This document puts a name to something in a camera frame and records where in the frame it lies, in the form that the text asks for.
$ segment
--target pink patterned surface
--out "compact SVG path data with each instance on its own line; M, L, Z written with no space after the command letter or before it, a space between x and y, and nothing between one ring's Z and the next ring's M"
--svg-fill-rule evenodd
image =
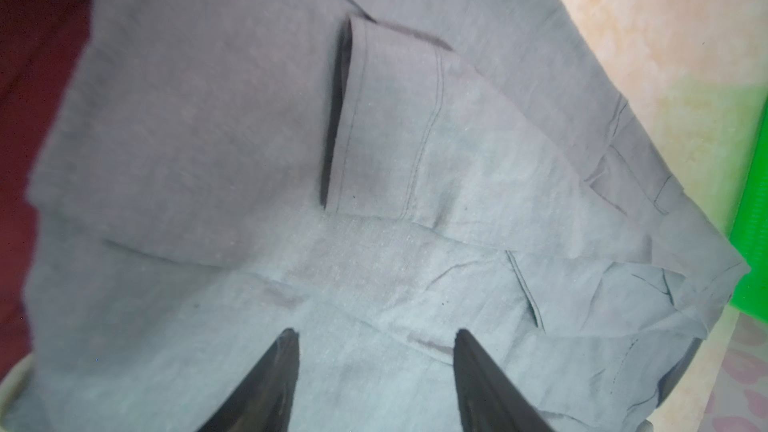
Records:
M742 314L699 432L768 431L768 324Z

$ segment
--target dark red fabric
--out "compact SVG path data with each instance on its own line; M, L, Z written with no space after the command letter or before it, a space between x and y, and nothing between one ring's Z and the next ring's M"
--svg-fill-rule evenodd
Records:
M0 378L30 350L21 290L35 210L27 177L88 38L89 0L0 0Z

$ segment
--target cloth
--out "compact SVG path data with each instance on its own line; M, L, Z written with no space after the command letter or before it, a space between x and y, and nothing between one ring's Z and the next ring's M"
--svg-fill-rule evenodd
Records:
M459 328L557 430L648 416L743 261L558 0L387 1L94 0L9 424L195 430L284 327L292 430L459 430Z

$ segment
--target seam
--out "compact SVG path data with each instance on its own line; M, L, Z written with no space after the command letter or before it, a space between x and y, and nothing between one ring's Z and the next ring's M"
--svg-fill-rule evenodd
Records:
M699 292L699 293L701 293L701 292L704 292L704 291L705 291L705 290L707 290L709 287L711 287L711 286L712 286L712 284L713 284L713 283L715 283L715 281L716 281L718 278L720 278L720 277L722 277L724 274L728 273L728 271L730 271L731 269L734 269L734 268L736 268L736 267L738 267L738 266L740 266L740 265L742 265L742 264L744 264L744 261L740 261L738 264L733 264L733 265L731 265L730 267L726 268L724 271L722 271L722 272L719 272L719 273L715 274L715 276L714 276L714 277L712 277L712 279L711 279L709 282L707 282L707 283L706 283L706 285L705 285L705 286L703 286L703 287L702 287L702 288L701 288L701 289L700 289L698 292Z
M429 281L426 287L424 287L424 292L427 292L431 286L438 283L441 278L445 277L448 273L455 271L458 268L466 267L467 265L474 265L474 264L482 264L484 261L480 260L471 260L469 262L462 262L460 264L454 264L451 267L448 267L445 272L441 273L437 277L435 277L433 280Z
M618 372L617 372L617 373L616 373L616 375L614 376L614 381L613 381L613 382L610 384L610 394L611 394L611 395L613 395L613 394L614 394L614 390L613 390L613 388L614 388L614 386L616 385L616 379L618 379L618 378L619 378L619 375L621 375L621 371L624 369L624 362L626 362L626 361L627 361L627 356L629 355L629 352L631 352L631 351L632 351L632 348L634 347L634 345L635 345L637 342L639 342L639 341L640 341L639 339L634 339L634 340L632 341L632 343L630 344L630 346L629 346L629 349L627 349L627 352L624 354L624 357L621 359L621 363L619 364L619 367L618 367Z
M664 190L664 188L667 186L667 182L670 180L670 178L672 178L671 174L669 177L667 177L667 180L664 181L664 184L661 186L661 188L659 189L659 193L656 194L656 198L654 199L654 206L656 206L656 208L659 209L659 211L661 211L664 214L668 214L669 212L664 210L661 206L659 206L658 200L659 200L659 197L661 197L661 193Z
M422 134L422 139L418 144L418 151L416 153L416 159L413 162L413 166L411 168L411 174L408 178L408 188L406 189L406 202L402 205L402 210L400 212L400 216L398 216L398 219L403 219L410 210L410 204L413 200L413 195L416 191L416 176L418 174L418 167L421 165L422 158L424 157L424 149L426 149L426 143L427 139L429 138L429 133L432 131L432 127L435 125L435 122L437 121L437 116L442 110L442 101L443 97L445 95L446 91L446 81L444 77L444 72L442 68L442 54L438 50L436 46L432 46L432 50L435 53L435 68L436 68L436 75L437 75L437 83L435 84L435 107L432 109L432 113L429 115L429 119L427 121L427 127L424 130L424 133Z
M645 279L644 279L644 278L642 278L641 276L639 276L639 275L637 275L637 274L630 274L630 275L631 275L632 277L635 277L635 278L637 278L637 279L639 279L639 280L641 280L641 281L645 282L645 283L648 285L648 287L651 287L652 289L658 290L658 292L661 292L662 294L664 294L664 295L667 295L667 297L669 297L669 298L672 298L672 293L671 293L671 292L669 292L669 289L668 289L668 288L667 288L667 291L666 291L666 292L664 292L663 290L661 290L661 289L660 289L660 288L658 288L657 286L655 286L655 285L651 284L650 282L648 282L647 280L645 280Z
M587 313L584 314L584 320L581 321L581 325L579 325L579 331L583 331L584 328L587 326L587 322L589 322L590 317L592 317L592 313L594 312L594 302L596 300L596 297L598 293L600 292L600 288L603 286L603 280L605 279L605 274L614 266L616 265L616 262L612 262L600 273L600 281L598 282L598 285L595 286L594 292L592 293L592 297L589 299L589 307L587 308Z
M549 410L544 410L544 409L539 409L539 408L537 408L537 409L538 409L539 414L542 416L542 418L545 419L547 422L549 422L549 420L551 418L562 418L562 417L565 417L565 418L569 418L573 422L576 422L577 424L583 426L586 430L595 430L595 429L597 429L597 426L595 426L594 424L592 424L592 423L587 424L583 420L575 418L572 415L564 414L562 412L550 412Z
M514 272L514 275L518 278L518 282L520 282L520 287L522 287L523 292L525 293L525 297L528 299L528 303L531 305L531 309L533 309L534 318L536 319L536 322L538 322L538 326L546 334L547 328L544 326L542 311L539 310L538 304L536 304L536 301L533 299L533 294L531 293L531 290L528 288L528 284L525 283L525 279L523 278L523 273L520 270L520 267L518 266L517 261L514 260L514 256L512 255L512 252L510 252L509 250L504 251L504 253L507 255L507 260L509 260L509 264L512 266L512 271Z
M81 233L83 235L87 235L90 240L95 240L95 241L103 242L104 245L109 245L111 247L118 248L118 249L120 249L120 251L122 253L139 254L139 255L151 258L153 260L159 260L159 261L162 261L162 262L171 262L173 264L182 265L182 266L186 265L186 264L183 264L181 262L176 262L176 261L172 261L172 260L168 260L168 259L156 258L156 257L151 256L151 255L146 255L146 254L143 254L140 251L137 251L134 248L131 248L131 247L128 247L128 246L125 246L125 245L121 245L119 243L104 241L102 238L94 236L94 235L91 235L88 232L80 232L80 231L78 231L77 233ZM57 265L59 263L62 263L62 260L63 259L61 257L58 257L57 258ZM373 319L366 318L364 315L362 315L362 316L358 315L358 313L356 313L354 311L351 311L351 310L349 310L347 308L344 308L343 306L341 306L336 301L334 301L331 298L327 297L324 293L322 293L320 291L317 291L317 290L312 290L312 288L308 288L308 287L302 286L300 284L295 284L295 283L292 283L291 281L286 281L284 279L272 278L272 277L269 277L268 275L264 275L261 272L252 272L248 265L237 267L237 268L205 267L203 271L200 271L200 273L201 274L208 274L208 275L216 275L216 274L219 274L221 271L226 271L227 274L238 275L238 276L245 277L245 278L252 278L252 279L255 279L257 281L260 281L260 282L264 283L264 285L267 285L267 286L274 286L276 284L278 286L283 286L283 287L289 288L292 291L294 291L295 293L297 293L299 295L302 295L304 298L309 298L311 300L314 300L314 301L317 301L317 302L319 302L321 304L324 304L324 305L326 305L328 307L331 307L334 310L337 310L338 312L340 312L342 315L344 315L349 320L354 321L354 322L358 322L358 323L360 323L360 324L362 324L362 325L364 325L366 327L369 327L372 330L378 331L381 334L385 335L387 338L389 338L389 339L391 339L391 340L393 340L393 341L395 341L395 342L397 342L399 344L402 344L402 345L406 346L408 349L416 351L417 353L423 355L424 357L427 357L430 360L434 360L435 362L438 362L438 363L441 363L441 364L449 364L449 362L447 362L447 361L440 360L439 358L436 358L436 357L428 354L424 350L421 350L418 347L414 347L408 341L404 340L403 338L398 337L396 334L393 334L391 331L388 331L385 328L382 328L382 327L376 325L374 323Z
M619 122L621 121L621 114L624 113L624 109L626 109L628 105L629 105L629 101L624 99L624 105L621 107L621 109L619 109L618 114L616 114L616 125L614 126L613 133L610 134L610 139L611 140L613 140L613 138L616 137L616 132L618 132L618 130L619 130Z
M352 118L350 119L350 131L346 137L346 145L344 146L344 163L341 168L341 179L339 180L339 193L336 197L336 212L339 211L341 206L341 192L344 190L344 175L346 173L346 160L349 157L350 142L352 141L352 130L355 127L355 117L357 117L357 111L360 108L360 96L362 95L362 88L366 83L366 68L368 67L368 24L362 22L362 34L365 41L365 53L362 57L362 70L360 71L360 88L357 91L357 97L355 97L355 108L352 111Z
M641 400L640 402L637 402L636 404L632 404L631 406L629 406L629 407L627 408L627 410L632 410L633 408L639 407L639 406L641 406L641 405L643 405L643 404L647 404L647 403L648 403L648 402L650 402L651 400L655 399L655 398L658 396L658 394L659 394L659 393L658 393L658 390L657 390L656 392L654 392L654 394L653 394L653 395L651 395L651 396L650 396L650 397L648 397L647 399L645 399L645 400Z
M661 207L659 207L659 206L656 204L656 201L655 201L655 200L653 200L651 197L649 197L649 196L648 196L648 193L645 191L645 188L643 188L643 187L640 185L640 181L638 180L638 177L637 177L637 176L634 174L634 170L632 170L632 168L629 166L629 163L627 162L627 159L626 159L626 158L624 158L624 156L622 156L622 155L621 155L621 152L619 152L619 150L618 150L616 147L613 147L612 145L611 145L611 146L608 146L608 148L610 148L610 149L613 149L613 150L614 150L614 152L616 152L616 155L617 155L617 156L619 156L619 158L621 159L621 161L622 161L622 162L624 163L624 165L627 167L627 170L629 171L629 174L631 174L631 175L632 175L632 178L634 178L634 181L635 181L635 183L637 183L637 184L638 184L638 187L639 187L639 188L640 188L640 190L643 192L643 195L644 195L644 196L645 196L645 197L648 199L648 202L650 202L651 204L653 204L654 208L656 208L656 210L658 210L658 211L659 211L659 212L660 212L662 215L666 216L667 214L669 214L667 211L665 211L665 210L663 210Z

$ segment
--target black pointed object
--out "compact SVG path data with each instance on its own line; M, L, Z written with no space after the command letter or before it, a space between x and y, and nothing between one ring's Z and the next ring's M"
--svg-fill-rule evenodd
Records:
M287 432L299 377L299 335L284 330L198 432Z
M453 374L464 432L554 432L464 329L456 334Z

